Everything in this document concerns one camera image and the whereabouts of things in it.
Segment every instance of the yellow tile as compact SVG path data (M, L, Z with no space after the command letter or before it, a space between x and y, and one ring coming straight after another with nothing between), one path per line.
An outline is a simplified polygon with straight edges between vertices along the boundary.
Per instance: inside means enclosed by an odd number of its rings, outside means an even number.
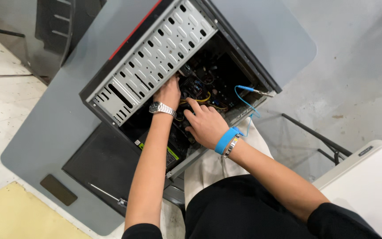
M0 189L0 238L90 239L17 182Z

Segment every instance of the black sleeve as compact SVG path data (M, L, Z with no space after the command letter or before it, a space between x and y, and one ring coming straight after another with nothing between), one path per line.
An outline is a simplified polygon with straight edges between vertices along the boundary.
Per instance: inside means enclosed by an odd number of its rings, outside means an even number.
M126 229L122 239L162 239L162 232L156 225L141 223Z
M321 239L381 238L357 213L327 202L310 214L307 227Z

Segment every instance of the right hand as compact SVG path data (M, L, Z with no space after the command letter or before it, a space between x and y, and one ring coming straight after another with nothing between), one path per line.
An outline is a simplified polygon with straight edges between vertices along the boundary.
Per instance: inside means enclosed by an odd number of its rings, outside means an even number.
M204 147L214 150L220 138L229 130L228 124L212 106L200 106L191 98L187 98L187 102L195 115L189 110L184 110L184 115L191 124L185 130Z

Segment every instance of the blue wrist strap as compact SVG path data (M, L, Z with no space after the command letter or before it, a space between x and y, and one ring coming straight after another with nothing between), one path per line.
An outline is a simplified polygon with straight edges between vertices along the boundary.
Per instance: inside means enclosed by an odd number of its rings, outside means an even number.
M225 148L228 146L229 142L232 138L235 137L236 134L241 134L241 131L237 127L230 128L223 136L220 138L219 142L216 144L215 152L222 155Z

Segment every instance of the left hand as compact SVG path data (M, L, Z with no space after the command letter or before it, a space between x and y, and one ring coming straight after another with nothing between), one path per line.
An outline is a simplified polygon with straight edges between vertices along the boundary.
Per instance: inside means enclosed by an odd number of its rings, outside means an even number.
M167 82L154 93L154 102L162 102L176 111L179 106L179 99L181 98L178 81L179 77L176 77L175 75L167 80Z

